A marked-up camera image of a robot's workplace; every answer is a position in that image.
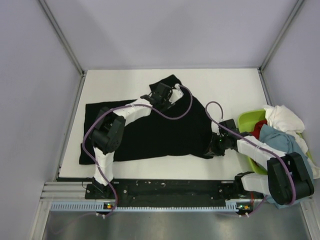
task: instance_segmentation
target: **red cloth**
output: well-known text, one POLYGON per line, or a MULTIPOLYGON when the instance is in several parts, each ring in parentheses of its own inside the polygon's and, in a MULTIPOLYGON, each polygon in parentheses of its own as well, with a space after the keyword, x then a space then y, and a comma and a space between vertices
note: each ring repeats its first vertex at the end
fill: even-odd
POLYGON ((260 130, 264 124, 266 124, 266 125, 268 124, 267 120, 258 121, 254 126, 253 132, 251 132, 251 134, 258 140, 259 140, 259 136, 260 136, 260 130))

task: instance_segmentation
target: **gray wall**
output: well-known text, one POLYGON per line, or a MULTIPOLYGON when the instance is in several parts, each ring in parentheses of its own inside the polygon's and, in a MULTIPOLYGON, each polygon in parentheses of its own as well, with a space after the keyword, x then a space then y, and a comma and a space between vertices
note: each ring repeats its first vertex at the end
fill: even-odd
POLYGON ((84 69, 261 65, 297 0, 46 0, 84 69))
MULTIPOLYGON (((307 0, 265 72, 272 100, 304 122, 303 134, 320 166, 320 1, 307 0)), ((318 207, 320 186, 316 183, 318 207)))
POLYGON ((0 2, 0 239, 27 239, 79 76, 35 0, 0 2))

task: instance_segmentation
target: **pile of clothes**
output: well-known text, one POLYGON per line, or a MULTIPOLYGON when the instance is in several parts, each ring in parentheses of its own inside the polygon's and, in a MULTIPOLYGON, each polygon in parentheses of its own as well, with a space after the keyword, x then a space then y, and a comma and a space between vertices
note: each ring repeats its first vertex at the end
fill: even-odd
MULTIPOLYGON (((305 140, 297 134, 305 130, 302 120, 284 105, 265 106, 264 109, 265 120, 257 122, 251 134, 260 142, 274 149, 289 154, 293 152, 300 154, 310 178, 320 178, 320 168, 315 166, 312 160, 306 156, 308 146, 305 140)), ((275 203, 271 197, 267 200, 270 203, 275 203)))

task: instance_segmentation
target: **white table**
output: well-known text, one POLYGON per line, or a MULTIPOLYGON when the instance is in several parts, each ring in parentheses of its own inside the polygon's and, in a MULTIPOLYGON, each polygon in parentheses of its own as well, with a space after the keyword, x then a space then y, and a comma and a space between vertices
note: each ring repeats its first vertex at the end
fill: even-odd
MULTIPOLYGON (((94 165, 79 165, 86 104, 139 98, 150 93, 149 84, 171 74, 175 74, 204 106, 209 101, 219 102, 225 120, 233 118, 237 122, 240 114, 266 104, 257 69, 89 70, 59 177, 86 178, 94 174, 94 165)), ((215 105, 210 107, 210 114, 217 120, 221 117, 215 105)), ((213 159, 187 155, 113 163, 114 177, 124 179, 232 180, 236 174, 249 169, 246 158, 232 150, 227 150, 224 157, 213 159)))

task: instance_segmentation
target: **black t-shirt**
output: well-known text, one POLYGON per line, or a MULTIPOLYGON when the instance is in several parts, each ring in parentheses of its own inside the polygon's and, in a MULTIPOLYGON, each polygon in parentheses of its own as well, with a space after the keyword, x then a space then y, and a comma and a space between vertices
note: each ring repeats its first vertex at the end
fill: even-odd
MULTIPOLYGON (((160 82, 170 87, 173 87, 175 84, 182 84, 176 76, 171 75, 149 85, 151 91, 160 82)), ((179 117, 188 109, 190 94, 185 89, 181 89, 183 97, 163 113, 166 116, 179 117)), ((95 122, 101 108, 108 107, 111 109, 134 101, 124 100, 86 104, 84 133, 95 122)), ((211 137, 211 121, 206 115, 205 108, 193 96, 190 111, 179 120, 169 120, 152 111, 149 116, 142 117, 127 125, 124 129, 121 144, 114 153, 114 161, 122 162, 168 155, 184 156, 189 154, 209 159, 212 157, 204 156, 204 153, 211 141, 211 137)), ((89 139, 87 139, 85 146, 94 156, 95 153, 89 139)), ((79 164, 94 164, 83 151, 82 147, 79 164)))

